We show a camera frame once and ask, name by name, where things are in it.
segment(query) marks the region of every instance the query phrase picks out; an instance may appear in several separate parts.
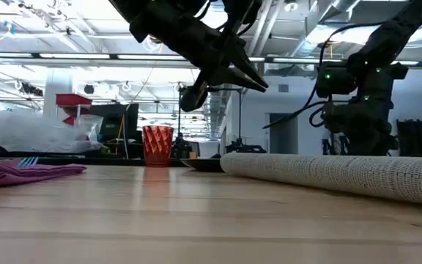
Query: wooden table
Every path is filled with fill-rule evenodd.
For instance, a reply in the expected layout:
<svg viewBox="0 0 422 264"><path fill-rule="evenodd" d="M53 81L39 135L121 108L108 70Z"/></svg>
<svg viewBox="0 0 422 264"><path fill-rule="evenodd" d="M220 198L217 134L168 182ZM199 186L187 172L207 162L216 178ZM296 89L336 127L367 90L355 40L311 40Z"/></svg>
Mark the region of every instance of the wooden table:
<svg viewBox="0 0 422 264"><path fill-rule="evenodd" d="M422 263L422 206L188 169L91 166L0 189L0 263Z"/></svg>

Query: rolled mat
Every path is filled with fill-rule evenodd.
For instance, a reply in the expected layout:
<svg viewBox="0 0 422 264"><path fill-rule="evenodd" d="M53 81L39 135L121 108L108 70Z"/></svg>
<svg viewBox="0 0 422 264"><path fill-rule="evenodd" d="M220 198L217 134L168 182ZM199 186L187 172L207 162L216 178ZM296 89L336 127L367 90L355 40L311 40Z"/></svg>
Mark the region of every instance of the rolled mat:
<svg viewBox="0 0 422 264"><path fill-rule="evenodd" d="M422 203L422 158L231 153L231 175Z"/></svg>

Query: white plastic sheet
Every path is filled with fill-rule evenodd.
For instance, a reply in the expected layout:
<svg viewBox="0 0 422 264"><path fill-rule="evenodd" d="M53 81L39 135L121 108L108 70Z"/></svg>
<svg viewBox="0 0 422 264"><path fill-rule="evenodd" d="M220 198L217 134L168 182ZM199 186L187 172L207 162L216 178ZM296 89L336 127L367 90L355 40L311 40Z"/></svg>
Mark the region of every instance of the white plastic sheet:
<svg viewBox="0 0 422 264"><path fill-rule="evenodd" d="M96 130L92 126L72 127L38 114L0 111L0 145L8 151L47 153L98 150L102 145L97 142Z"/></svg>

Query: dark plate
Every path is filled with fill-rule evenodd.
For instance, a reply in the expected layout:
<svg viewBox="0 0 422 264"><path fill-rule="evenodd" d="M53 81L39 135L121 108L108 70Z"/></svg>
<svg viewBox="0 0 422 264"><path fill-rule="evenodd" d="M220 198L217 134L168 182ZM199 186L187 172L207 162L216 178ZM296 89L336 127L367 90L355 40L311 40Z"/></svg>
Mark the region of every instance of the dark plate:
<svg viewBox="0 0 422 264"><path fill-rule="evenodd" d="M219 158L182 159L180 161L199 172L223 172Z"/></svg>

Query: pink cloth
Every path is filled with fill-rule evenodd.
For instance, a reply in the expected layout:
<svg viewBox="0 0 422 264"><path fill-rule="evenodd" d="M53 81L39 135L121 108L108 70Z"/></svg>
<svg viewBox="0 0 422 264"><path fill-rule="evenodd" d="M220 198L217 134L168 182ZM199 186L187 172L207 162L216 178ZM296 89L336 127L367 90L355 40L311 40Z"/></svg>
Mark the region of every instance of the pink cloth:
<svg viewBox="0 0 422 264"><path fill-rule="evenodd" d="M62 176L77 175L86 169L85 166L80 165L35 165L31 168L17 168L19 162L21 162L20 158L0 161L0 187L33 183Z"/></svg>

